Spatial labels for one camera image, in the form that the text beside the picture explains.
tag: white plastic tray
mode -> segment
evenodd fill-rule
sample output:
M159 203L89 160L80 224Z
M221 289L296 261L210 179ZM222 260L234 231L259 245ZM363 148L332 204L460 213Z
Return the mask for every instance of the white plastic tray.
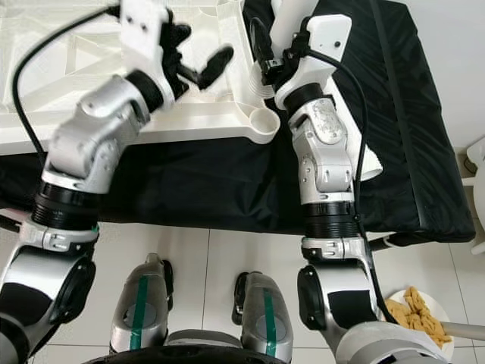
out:
M33 44L62 24L89 13L99 0L20 0L0 5L0 155L32 152L11 101L11 76ZM238 0L171 0L175 21L192 35L181 45L183 62L201 69L220 45L234 47L224 75L203 93L190 91L167 113L155 112L137 143L245 136L268 143L280 121L249 89L252 56ZM54 42L24 72L20 94L44 148L85 93L112 74L124 74L119 24L109 17L75 29Z

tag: white plate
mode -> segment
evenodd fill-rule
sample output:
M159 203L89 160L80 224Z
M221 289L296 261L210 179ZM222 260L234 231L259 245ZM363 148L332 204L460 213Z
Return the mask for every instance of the white plate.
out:
M445 310L433 297L421 292L420 290L418 292L421 295L421 297L423 297L423 300L426 303L426 306L428 306L428 308L430 309L431 315L435 319L441 322L449 322L449 317L446 314ZM402 303L403 305L406 305L407 307L409 307L408 303L404 299L404 293L405 293L405 290L400 290L399 292L396 292L395 294L387 298L390 300L395 300L396 302ZM455 349L455 341L453 340L453 337L452 337L451 343L444 343L443 348L441 349L441 351L443 351L443 355L445 356L445 358L448 359L449 362L452 361L454 349Z

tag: white wall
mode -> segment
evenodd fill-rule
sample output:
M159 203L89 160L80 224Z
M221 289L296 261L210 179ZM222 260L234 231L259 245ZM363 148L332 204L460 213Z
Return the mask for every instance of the white wall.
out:
M485 136L485 0L400 0L418 28L452 145Z

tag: black cloth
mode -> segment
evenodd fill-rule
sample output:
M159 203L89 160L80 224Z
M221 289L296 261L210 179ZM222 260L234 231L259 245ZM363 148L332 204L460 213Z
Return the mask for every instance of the black cloth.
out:
M362 184L366 229L421 240L470 240L473 221L407 7L325 0L316 13L352 18L343 63L362 84L370 109L368 145L384 167ZM246 23L254 16L271 25L269 0L246 0ZM334 76L358 122L361 106L354 90L338 71ZM302 234L298 166L286 114L279 115L279 132L263 146L233 138L129 147L103 199L102 219ZM0 207L29 209L39 174L34 155L1 157Z

